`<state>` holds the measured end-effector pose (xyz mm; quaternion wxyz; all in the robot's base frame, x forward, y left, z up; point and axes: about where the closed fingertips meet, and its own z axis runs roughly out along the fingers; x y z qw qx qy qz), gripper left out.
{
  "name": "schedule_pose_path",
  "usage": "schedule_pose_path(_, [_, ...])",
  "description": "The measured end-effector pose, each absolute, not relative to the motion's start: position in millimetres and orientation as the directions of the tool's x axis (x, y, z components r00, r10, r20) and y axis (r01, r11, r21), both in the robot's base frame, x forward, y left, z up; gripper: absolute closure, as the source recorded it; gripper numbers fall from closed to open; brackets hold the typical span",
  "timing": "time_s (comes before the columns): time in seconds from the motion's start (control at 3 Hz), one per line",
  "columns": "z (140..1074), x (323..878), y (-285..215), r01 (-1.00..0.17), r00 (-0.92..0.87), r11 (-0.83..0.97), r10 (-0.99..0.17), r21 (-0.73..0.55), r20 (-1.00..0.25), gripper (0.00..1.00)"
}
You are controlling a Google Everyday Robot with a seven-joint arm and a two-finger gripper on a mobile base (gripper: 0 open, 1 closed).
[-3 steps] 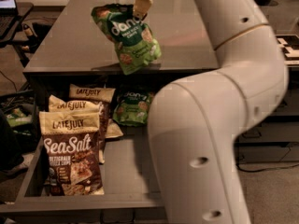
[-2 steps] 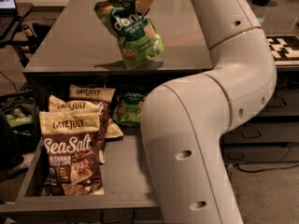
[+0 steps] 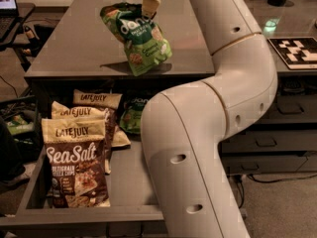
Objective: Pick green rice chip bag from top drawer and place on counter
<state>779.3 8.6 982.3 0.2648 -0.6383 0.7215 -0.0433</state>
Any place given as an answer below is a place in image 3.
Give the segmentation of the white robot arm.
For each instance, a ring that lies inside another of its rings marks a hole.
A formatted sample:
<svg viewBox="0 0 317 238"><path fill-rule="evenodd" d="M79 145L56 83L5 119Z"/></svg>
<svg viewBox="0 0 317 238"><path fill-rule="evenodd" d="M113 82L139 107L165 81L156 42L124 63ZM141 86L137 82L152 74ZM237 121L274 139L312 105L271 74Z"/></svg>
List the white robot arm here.
<svg viewBox="0 0 317 238"><path fill-rule="evenodd" d="M218 145L270 108L275 63L244 0L190 2L215 73L147 103L141 119L146 164L170 238L250 238Z"/></svg>

